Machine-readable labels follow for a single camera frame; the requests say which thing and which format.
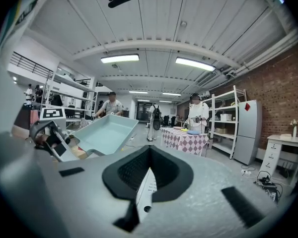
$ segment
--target checkered tablecloth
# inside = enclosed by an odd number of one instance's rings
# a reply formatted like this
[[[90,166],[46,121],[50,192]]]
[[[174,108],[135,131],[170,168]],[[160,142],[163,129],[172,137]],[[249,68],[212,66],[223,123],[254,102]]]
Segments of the checkered tablecloth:
[[[189,135],[187,132],[174,128],[161,128],[161,146],[177,149],[185,153],[202,156],[206,152],[207,134]]]

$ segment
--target gray shirt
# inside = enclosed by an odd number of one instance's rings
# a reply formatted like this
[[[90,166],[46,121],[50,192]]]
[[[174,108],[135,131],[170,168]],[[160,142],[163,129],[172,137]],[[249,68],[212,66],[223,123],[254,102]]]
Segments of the gray shirt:
[[[105,110],[106,114],[110,114],[111,112],[117,113],[119,111],[123,110],[123,105],[121,104],[120,101],[116,100],[115,102],[111,103],[109,100],[105,101],[102,109]]]

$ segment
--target red brick wall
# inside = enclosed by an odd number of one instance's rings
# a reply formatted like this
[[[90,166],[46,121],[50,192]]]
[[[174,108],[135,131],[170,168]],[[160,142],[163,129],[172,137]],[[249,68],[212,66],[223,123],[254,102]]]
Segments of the red brick wall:
[[[291,133],[292,119],[298,120],[298,44],[251,72],[216,88],[211,94],[219,95],[233,89],[245,89],[248,100],[257,100],[263,106],[260,148],[266,149],[267,137]],[[188,102],[177,107],[184,115]]]

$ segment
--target table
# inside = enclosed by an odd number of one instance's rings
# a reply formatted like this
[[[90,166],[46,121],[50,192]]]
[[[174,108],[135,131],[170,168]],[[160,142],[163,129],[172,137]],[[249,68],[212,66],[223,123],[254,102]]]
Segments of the table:
[[[207,134],[189,135],[187,132],[165,127],[161,131],[161,146],[198,156],[202,156],[202,152],[206,153],[206,144],[209,141]]]
[[[290,137],[289,139],[280,138],[279,135],[271,135],[268,137],[268,144],[264,156],[262,166],[260,167],[259,172],[265,171],[268,172],[271,176],[273,175],[278,160],[282,145],[296,146],[298,147],[298,137]],[[298,164],[294,172],[290,186],[294,187],[298,180]]]

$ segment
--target refrigerator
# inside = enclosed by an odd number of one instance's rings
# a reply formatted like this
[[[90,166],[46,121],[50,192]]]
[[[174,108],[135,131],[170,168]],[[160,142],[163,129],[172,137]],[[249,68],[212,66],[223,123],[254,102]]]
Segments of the refrigerator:
[[[249,165],[257,154],[262,130],[262,105],[246,101],[238,104],[238,130],[233,158]]]

